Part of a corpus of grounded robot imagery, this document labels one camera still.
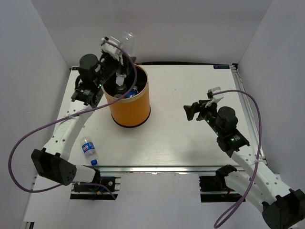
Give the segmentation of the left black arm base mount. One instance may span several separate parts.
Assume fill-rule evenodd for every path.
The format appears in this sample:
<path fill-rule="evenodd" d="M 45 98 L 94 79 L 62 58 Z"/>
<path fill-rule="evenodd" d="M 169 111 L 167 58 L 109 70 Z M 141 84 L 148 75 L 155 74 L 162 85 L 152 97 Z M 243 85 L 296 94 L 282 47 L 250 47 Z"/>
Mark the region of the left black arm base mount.
<path fill-rule="evenodd" d="M 121 174 L 101 172 L 95 184 L 73 183 L 71 200 L 115 200 L 121 185 Z"/>

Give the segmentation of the black label black cap bottle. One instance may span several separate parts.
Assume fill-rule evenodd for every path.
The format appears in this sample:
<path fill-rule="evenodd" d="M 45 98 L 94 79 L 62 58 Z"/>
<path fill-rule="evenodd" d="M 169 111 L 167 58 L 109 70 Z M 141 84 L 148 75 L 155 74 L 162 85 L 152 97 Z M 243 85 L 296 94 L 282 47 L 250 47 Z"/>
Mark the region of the black label black cap bottle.
<path fill-rule="evenodd" d="M 116 93 L 117 94 L 125 94 L 127 92 L 126 85 L 117 86 Z"/>

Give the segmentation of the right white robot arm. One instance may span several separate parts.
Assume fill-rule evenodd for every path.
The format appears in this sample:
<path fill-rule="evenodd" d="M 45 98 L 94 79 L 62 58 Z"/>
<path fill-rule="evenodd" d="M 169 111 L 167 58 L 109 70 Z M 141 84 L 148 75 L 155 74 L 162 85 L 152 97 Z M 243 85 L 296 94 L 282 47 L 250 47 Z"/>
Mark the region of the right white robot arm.
<path fill-rule="evenodd" d="M 216 103 L 200 100 L 185 105 L 187 119 L 206 121 L 217 134 L 217 143 L 234 162 L 248 174 L 244 177 L 231 165 L 216 171 L 215 184 L 220 190 L 228 188 L 246 194 L 246 201 L 255 206 L 262 214 L 265 223 L 271 229 L 288 229 L 305 218 L 305 194 L 302 190 L 293 190 L 279 179 L 256 153 L 243 153 L 241 147 L 249 146 L 249 141 L 238 131 L 238 118 L 235 110 Z"/>

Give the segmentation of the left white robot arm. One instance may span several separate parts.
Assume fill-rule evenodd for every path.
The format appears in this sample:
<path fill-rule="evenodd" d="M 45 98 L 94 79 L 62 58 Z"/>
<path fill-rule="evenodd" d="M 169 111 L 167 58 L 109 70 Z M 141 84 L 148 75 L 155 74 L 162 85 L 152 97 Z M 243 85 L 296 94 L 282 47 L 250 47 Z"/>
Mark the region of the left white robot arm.
<path fill-rule="evenodd" d="M 114 55 L 111 51 L 103 51 L 101 58 L 94 54 L 81 57 L 79 76 L 66 116 L 59 120 L 58 127 L 44 147 L 33 150 L 31 154 L 38 175 L 65 186 L 82 182 L 89 190 L 100 187 L 98 170 L 70 163 L 70 153 L 103 96 L 103 84 L 116 73 L 129 75 L 134 72 L 135 60 L 135 57 L 123 53 Z"/>

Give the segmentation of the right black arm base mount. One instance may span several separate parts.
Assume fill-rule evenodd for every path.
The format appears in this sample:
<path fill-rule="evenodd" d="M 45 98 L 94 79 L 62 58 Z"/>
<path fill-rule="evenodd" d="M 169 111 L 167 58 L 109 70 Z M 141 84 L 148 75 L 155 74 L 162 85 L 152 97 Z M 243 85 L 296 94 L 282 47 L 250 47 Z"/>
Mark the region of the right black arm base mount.
<path fill-rule="evenodd" d="M 214 176 L 199 176 L 201 203 L 233 203 L 242 196 L 230 189 L 225 177 L 237 169 L 232 165 L 225 165 L 216 170 Z"/>

